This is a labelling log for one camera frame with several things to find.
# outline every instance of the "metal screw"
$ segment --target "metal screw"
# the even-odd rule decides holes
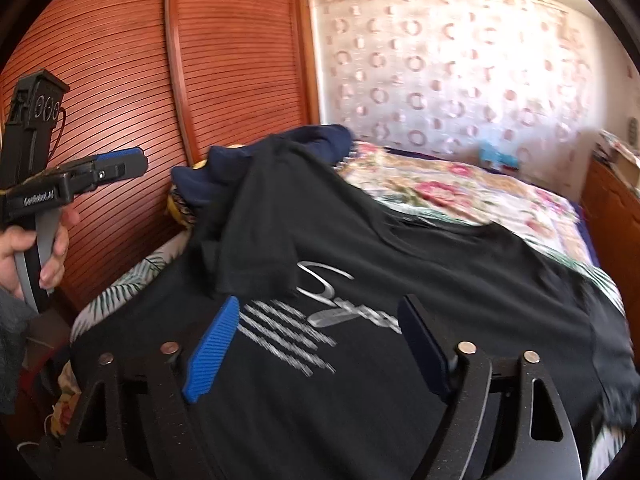
[[[101,365],[108,365],[109,363],[113,362],[113,354],[110,352],[105,352],[104,354],[102,354],[100,356],[100,358],[98,359],[98,362]]]
[[[162,343],[160,347],[160,351],[165,355],[175,354],[179,349],[180,345],[175,341],[167,341],[166,343]]]
[[[532,364],[540,362],[540,356],[538,355],[537,352],[534,352],[533,350],[527,350],[526,352],[524,352],[524,358],[529,363],[532,363]]]
[[[461,341],[460,343],[458,343],[458,350],[460,350],[463,354],[475,354],[476,350],[478,350],[478,348],[476,348],[476,345],[474,345],[471,341]]]

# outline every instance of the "hand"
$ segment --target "hand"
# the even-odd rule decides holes
[[[51,257],[40,271],[40,288],[54,288],[62,281],[65,273],[66,250],[69,247],[67,229],[78,224],[79,221],[80,215],[77,211],[70,206],[63,209]],[[20,300],[24,300],[24,295],[15,270],[14,253],[26,251],[35,241],[35,231],[25,231],[15,225],[0,234],[0,286]]]

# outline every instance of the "wooden wardrobe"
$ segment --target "wooden wardrobe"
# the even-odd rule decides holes
[[[47,68],[71,87],[51,164],[131,146],[149,159],[144,177],[75,202],[62,290],[76,308],[178,231],[172,166],[318,121],[306,1],[53,0],[31,25],[0,73],[0,120],[17,79]]]
[[[592,158],[580,204],[600,265],[620,290],[640,364],[640,199]]]

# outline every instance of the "pink flower pattern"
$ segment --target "pink flower pattern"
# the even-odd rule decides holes
[[[542,236],[543,238],[551,238],[554,235],[553,231],[535,219],[527,220],[525,225],[535,232],[535,234]]]
[[[423,199],[439,206],[461,206],[463,208],[471,206],[468,194],[461,187],[444,184],[437,180],[420,182],[415,186],[415,192]]]
[[[358,145],[358,154],[363,156],[370,155],[371,153],[376,153],[379,150],[379,147],[377,147],[375,144],[371,144],[370,142],[361,142]]]
[[[466,164],[453,163],[449,166],[449,171],[459,176],[471,176],[471,168]]]
[[[539,189],[536,188],[536,195],[538,195],[541,199],[542,199],[542,203],[545,207],[555,211],[558,214],[565,214],[567,213],[567,210],[564,206],[562,206],[561,203],[558,202],[558,200],[556,200],[556,198],[549,193],[548,191],[545,191],[544,189]]]

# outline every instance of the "finger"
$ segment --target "finger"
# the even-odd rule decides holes
[[[77,225],[80,222],[80,213],[76,211],[73,206],[66,206],[62,209],[62,217],[60,218],[60,223],[66,227],[70,228],[74,225]]]
[[[66,250],[69,248],[69,231],[62,224],[58,226],[56,241],[53,242],[53,254],[64,258]]]
[[[6,258],[13,256],[15,252],[26,251],[35,241],[35,231],[25,231],[17,225],[12,225],[0,235],[0,257]]]
[[[53,276],[53,278],[51,278],[48,282],[40,282],[40,288],[56,288],[62,282],[62,278],[64,275],[65,266],[61,264],[58,272]]]
[[[56,256],[52,256],[49,258],[42,270],[40,271],[40,283],[49,283],[53,277],[60,272],[60,269],[63,268],[62,259]]]

